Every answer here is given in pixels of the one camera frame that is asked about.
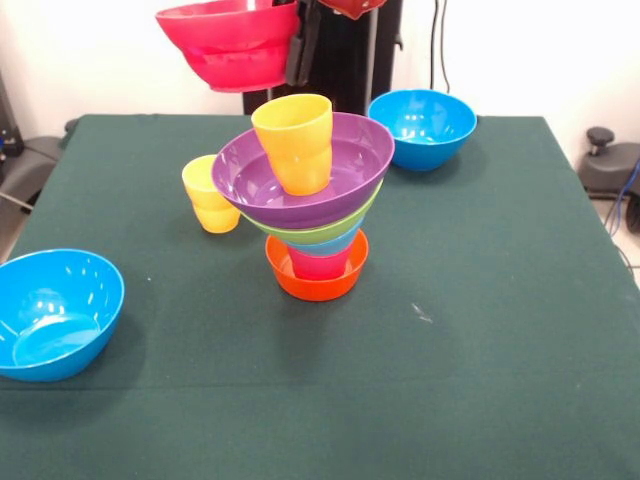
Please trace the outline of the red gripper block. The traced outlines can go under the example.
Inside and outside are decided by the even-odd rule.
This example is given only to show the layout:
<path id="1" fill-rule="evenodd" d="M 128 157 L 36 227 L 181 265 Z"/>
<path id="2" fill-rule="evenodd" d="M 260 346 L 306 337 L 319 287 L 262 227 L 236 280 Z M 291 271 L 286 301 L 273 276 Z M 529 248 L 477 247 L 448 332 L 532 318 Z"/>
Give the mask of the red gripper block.
<path id="1" fill-rule="evenodd" d="M 272 0 L 272 6 L 294 2 L 296 0 Z M 358 20 L 365 13 L 383 6 L 386 0 L 319 0 L 319 2 L 352 20 Z M 289 86 L 304 86 L 308 82 L 312 68 L 321 12 L 316 0 L 301 0 L 297 2 L 296 14 L 299 21 L 298 30 L 290 41 L 285 77 Z"/>

